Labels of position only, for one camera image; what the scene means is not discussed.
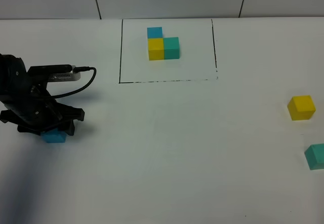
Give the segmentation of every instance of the cube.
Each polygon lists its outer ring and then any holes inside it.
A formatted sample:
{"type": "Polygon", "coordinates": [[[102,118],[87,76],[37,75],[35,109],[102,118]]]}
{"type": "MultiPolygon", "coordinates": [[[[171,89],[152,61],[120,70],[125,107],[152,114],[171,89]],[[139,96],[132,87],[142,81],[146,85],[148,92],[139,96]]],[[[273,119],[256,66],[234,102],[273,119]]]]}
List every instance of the cube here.
{"type": "Polygon", "coordinates": [[[148,41],[148,59],[163,60],[164,59],[163,38],[148,39],[147,41],[148,41]]]}
{"type": "Polygon", "coordinates": [[[66,133],[64,131],[59,131],[56,128],[42,133],[41,137],[46,143],[64,143],[66,139],[66,133]]]}
{"type": "Polygon", "coordinates": [[[312,144],[305,157],[310,170],[324,169],[324,144],[312,144]]]}
{"type": "Polygon", "coordinates": [[[147,29],[147,38],[163,38],[162,27],[150,27],[147,29]]]}
{"type": "Polygon", "coordinates": [[[164,59],[179,59],[180,44],[179,38],[163,38],[164,59]]]}
{"type": "Polygon", "coordinates": [[[310,96],[293,96],[288,110],[292,120],[307,120],[313,116],[316,108],[310,96]]]}

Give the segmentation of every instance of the table surface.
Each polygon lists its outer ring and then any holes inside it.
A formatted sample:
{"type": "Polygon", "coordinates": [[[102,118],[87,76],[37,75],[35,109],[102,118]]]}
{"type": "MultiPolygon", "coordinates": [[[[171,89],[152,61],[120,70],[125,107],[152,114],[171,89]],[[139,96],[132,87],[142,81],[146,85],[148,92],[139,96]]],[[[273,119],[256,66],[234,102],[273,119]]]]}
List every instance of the table surface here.
{"type": "Polygon", "coordinates": [[[1,53],[27,68],[98,70],[59,100],[86,112],[65,144],[1,124],[0,222],[323,223],[323,171],[304,151],[324,142],[324,19],[213,19],[213,30],[218,80],[119,84],[121,20],[0,21],[1,53]],[[287,103],[304,94],[317,111],[293,122],[287,103]]]}

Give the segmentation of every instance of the yellow cube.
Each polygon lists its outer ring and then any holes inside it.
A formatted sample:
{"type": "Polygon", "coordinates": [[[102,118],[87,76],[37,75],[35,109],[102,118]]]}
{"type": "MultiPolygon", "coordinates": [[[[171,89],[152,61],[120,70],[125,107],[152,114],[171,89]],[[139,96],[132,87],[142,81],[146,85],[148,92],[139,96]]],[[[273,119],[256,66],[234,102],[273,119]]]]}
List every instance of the yellow cube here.
{"type": "Polygon", "coordinates": [[[148,39],[148,59],[149,60],[164,59],[163,38],[148,39]]]}
{"type": "Polygon", "coordinates": [[[293,96],[288,103],[288,110],[292,120],[310,119],[316,108],[310,96],[293,96]]]}

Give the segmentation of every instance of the robotic arm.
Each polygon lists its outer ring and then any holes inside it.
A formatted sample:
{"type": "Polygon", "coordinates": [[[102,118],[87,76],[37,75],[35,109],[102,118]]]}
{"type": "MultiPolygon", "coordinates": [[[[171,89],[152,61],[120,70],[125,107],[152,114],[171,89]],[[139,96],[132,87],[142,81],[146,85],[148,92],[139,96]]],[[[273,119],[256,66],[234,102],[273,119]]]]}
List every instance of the robotic arm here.
{"type": "Polygon", "coordinates": [[[18,125],[19,132],[37,135],[58,128],[74,135],[73,120],[83,121],[85,112],[58,103],[55,99],[76,94],[87,88],[96,76],[93,67],[71,65],[33,66],[26,72],[21,58],[0,54],[0,101],[8,110],[1,111],[0,120],[18,125]],[[75,81],[80,72],[93,70],[90,81],[78,90],[51,96],[48,82],[75,81]]]}

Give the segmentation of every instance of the black cable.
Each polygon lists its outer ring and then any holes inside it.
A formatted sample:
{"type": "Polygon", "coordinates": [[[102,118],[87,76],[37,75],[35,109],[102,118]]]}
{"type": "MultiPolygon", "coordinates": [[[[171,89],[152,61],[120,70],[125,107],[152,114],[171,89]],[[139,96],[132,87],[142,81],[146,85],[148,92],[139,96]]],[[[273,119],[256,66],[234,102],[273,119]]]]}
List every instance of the black cable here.
{"type": "Polygon", "coordinates": [[[80,91],[83,91],[85,88],[87,88],[92,83],[92,81],[95,79],[96,74],[97,74],[97,70],[94,67],[75,67],[73,69],[74,72],[83,72],[83,71],[89,71],[89,70],[93,70],[93,75],[92,75],[91,79],[89,80],[89,82],[87,84],[85,84],[84,86],[82,86],[81,88],[79,88],[75,91],[71,91],[68,93],[55,95],[55,96],[29,96],[29,95],[18,95],[18,94],[13,94],[13,93],[8,93],[8,94],[17,96],[17,97],[22,97],[22,98],[34,99],[34,100],[50,100],[50,99],[58,99],[58,98],[66,97],[66,96],[71,96],[71,95],[79,93],[80,91]]]}

